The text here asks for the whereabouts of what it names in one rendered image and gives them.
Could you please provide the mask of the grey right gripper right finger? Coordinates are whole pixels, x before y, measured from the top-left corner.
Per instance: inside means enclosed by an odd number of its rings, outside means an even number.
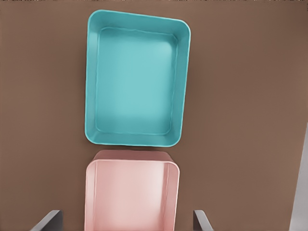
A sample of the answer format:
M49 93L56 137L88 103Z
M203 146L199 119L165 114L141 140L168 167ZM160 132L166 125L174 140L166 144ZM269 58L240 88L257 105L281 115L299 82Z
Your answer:
M203 210L193 211L193 231L214 231Z

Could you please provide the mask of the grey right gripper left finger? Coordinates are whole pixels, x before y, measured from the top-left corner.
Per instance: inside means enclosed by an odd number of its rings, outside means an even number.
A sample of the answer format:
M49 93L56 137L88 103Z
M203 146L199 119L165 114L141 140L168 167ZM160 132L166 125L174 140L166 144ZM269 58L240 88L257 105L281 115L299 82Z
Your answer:
M30 231L63 231L62 210L52 210Z

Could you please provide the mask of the silver frame post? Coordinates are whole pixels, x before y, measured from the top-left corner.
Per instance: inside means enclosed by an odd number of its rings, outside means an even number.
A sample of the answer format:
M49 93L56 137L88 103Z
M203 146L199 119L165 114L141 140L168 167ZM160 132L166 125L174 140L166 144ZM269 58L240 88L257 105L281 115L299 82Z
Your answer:
M289 231L308 231L308 123Z

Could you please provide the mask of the pink rectangular tray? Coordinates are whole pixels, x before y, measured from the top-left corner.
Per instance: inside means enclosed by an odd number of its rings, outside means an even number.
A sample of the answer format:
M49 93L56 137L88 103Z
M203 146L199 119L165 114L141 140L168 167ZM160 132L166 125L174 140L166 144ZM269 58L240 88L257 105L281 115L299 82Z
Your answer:
M101 150L86 169L85 231L173 231L180 169L162 151Z

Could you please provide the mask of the teal rectangular tray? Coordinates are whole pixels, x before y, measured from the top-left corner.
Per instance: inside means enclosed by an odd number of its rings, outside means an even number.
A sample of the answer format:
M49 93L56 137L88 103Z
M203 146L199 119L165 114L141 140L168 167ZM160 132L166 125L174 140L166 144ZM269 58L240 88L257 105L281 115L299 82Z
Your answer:
M87 24L87 139L103 145L176 145L190 44L191 30L183 20L94 11Z

